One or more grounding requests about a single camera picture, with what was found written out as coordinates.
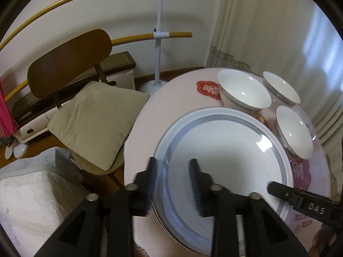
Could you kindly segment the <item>person's right hand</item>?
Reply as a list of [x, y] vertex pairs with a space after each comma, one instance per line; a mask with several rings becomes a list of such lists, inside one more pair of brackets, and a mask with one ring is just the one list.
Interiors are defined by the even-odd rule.
[[313, 238], [309, 256], [319, 257], [324, 248], [332, 246], [336, 239], [337, 235], [334, 233], [333, 228], [323, 224]]

